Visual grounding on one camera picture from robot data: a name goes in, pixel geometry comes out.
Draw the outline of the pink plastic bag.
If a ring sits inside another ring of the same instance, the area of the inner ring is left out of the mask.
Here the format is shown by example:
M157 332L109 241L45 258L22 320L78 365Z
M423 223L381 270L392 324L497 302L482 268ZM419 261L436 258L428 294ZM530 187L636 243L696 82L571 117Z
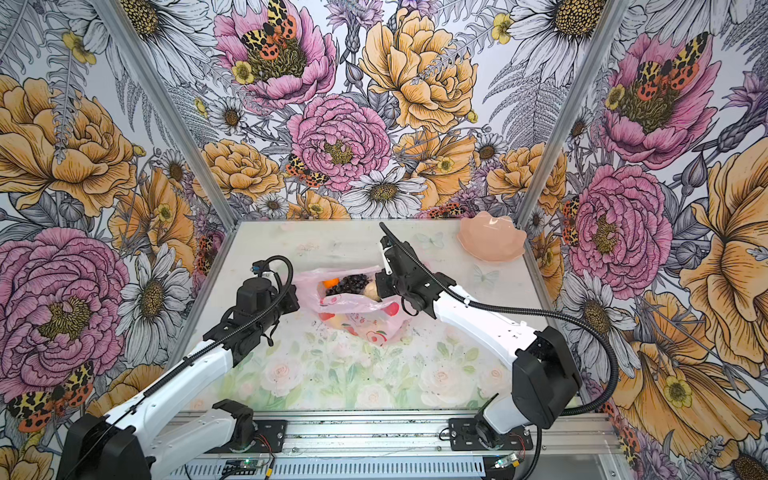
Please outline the pink plastic bag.
M410 316L395 294L382 295L376 302L362 295L340 294L326 296L324 280L347 275L365 274L370 282L381 271L379 266L352 270L315 269L298 274L293 281L302 310L328 328L346 332L376 346L399 339Z

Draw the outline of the pink scalloped bowl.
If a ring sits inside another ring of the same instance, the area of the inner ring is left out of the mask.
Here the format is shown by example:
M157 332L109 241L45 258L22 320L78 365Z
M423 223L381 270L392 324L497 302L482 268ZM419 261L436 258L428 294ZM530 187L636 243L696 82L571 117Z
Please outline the pink scalloped bowl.
M474 258L488 263L506 263L522 257L527 234L509 216L494 217L487 211L459 223L457 240Z

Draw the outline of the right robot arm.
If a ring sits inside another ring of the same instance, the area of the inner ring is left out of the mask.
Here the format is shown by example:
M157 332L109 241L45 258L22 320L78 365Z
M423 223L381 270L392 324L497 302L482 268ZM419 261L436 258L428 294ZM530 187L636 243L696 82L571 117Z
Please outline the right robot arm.
M379 226L384 269L375 276L378 292L400 297L410 314L426 314L473 337L510 370L510 384L481 407L471 434L483 447L498 449L502 437L518 427L550 428L582 385L563 335L476 301L452 278L429 270L384 223Z

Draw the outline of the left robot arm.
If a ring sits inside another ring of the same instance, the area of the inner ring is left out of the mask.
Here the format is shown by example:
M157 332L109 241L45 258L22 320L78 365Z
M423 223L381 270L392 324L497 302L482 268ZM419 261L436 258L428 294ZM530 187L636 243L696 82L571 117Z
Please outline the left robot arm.
M249 449L256 440L253 410L233 400L172 431L166 425L199 393L238 366L261 343L272 345L283 314L299 304L294 269L283 255L252 266L236 302L193 351L126 402L101 416L86 414L69 429L60 479L162 479L220 447Z

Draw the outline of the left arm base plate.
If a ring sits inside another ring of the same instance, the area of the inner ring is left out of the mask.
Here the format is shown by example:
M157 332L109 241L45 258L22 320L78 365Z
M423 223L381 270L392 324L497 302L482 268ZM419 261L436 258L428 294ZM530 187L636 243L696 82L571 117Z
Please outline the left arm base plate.
M281 453L287 426L285 420L254 420L249 426L237 426L228 443L208 450L207 454Z

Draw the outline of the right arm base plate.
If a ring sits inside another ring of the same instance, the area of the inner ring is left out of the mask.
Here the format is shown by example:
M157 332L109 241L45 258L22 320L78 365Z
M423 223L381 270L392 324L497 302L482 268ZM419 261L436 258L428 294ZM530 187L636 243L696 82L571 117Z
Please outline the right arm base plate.
M452 451L532 451L533 440L524 427L498 433L475 418L454 417L448 420L447 440Z

